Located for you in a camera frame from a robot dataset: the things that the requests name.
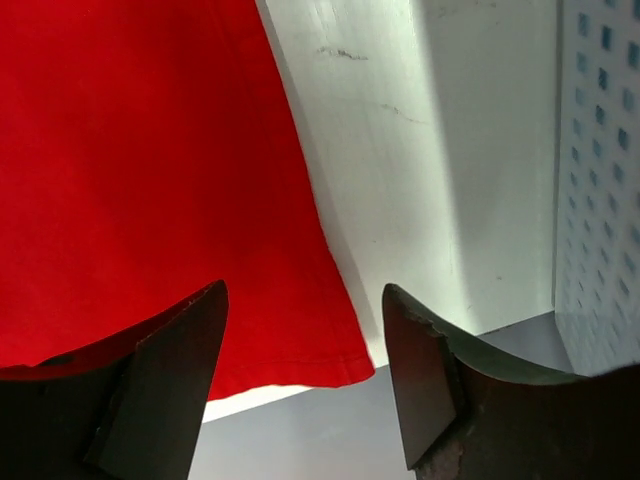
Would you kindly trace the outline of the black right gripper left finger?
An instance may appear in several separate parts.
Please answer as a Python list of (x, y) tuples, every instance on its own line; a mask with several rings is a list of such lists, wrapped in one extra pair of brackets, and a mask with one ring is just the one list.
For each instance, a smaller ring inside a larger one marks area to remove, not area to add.
[(187, 478), (228, 308), (216, 281), (98, 342), (2, 369), (2, 478)]

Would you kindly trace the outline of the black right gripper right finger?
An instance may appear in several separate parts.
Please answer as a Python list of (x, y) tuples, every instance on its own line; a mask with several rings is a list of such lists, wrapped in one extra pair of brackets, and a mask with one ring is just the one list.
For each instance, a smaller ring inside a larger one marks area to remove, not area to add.
[(420, 479), (635, 479), (639, 369), (584, 377), (503, 351), (395, 284), (384, 336), (406, 465)]

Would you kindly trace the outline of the red trousers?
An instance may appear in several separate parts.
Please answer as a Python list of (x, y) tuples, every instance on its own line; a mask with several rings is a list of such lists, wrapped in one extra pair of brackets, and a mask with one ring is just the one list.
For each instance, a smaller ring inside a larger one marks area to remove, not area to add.
[(223, 280), (211, 399), (374, 372), (252, 1), (1, 5), (1, 363)]

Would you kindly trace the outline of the white plastic basket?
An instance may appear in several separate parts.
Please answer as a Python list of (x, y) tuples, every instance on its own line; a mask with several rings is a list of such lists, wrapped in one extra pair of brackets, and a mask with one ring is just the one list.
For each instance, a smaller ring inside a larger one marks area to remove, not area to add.
[(574, 371), (639, 361), (639, 4), (563, 7), (555, 314)]

